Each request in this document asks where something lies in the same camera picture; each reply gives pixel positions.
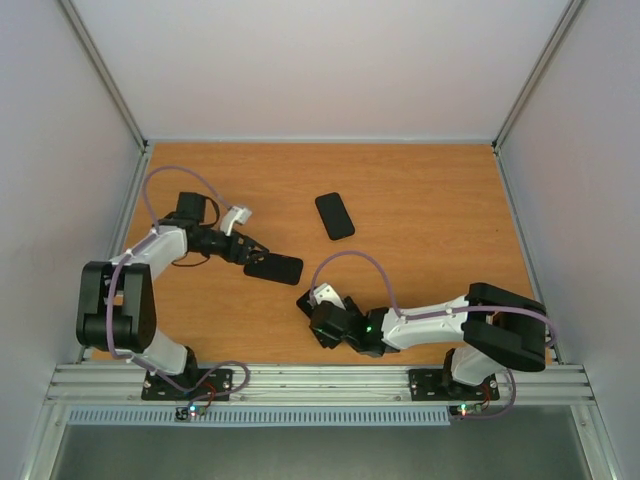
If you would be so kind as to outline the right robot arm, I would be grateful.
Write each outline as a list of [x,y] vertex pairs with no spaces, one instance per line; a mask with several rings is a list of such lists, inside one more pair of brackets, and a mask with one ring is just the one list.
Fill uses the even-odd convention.
[[305,292],[298,308],[320,345],[345,343],[373,358],[420,345],[451,344],[442,366],[409,373],[415,400],[496,400],[491,381],[503,369],[541,372],[546,367],[545,307],[486,283],[438,305],[362,312],[350,297],[324,283]]

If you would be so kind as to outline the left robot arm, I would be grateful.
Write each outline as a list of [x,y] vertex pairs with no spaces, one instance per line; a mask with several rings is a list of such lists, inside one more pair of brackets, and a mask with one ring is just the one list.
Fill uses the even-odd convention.
[[159,329],[154,280],[189,253],[240,266],[268,253],[236,229],[251,217],[248,207],[233,205],[216,223],[207,223],[210,201],[202,194],[180,193],[175,210],[154,223],[140,242],[108,261],[88,262],[81,273],[78,342],[136,363],[162,378],[179,398],[195,395],[206,375],[192,349]]

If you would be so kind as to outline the pink phone black screen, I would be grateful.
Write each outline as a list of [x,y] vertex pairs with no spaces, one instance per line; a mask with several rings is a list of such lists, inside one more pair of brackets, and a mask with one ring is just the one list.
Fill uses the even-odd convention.
[[313,313],[313,305],[310,301],[309,292],[302,294],[296,301],[296,306],[307,317],[310,318]]

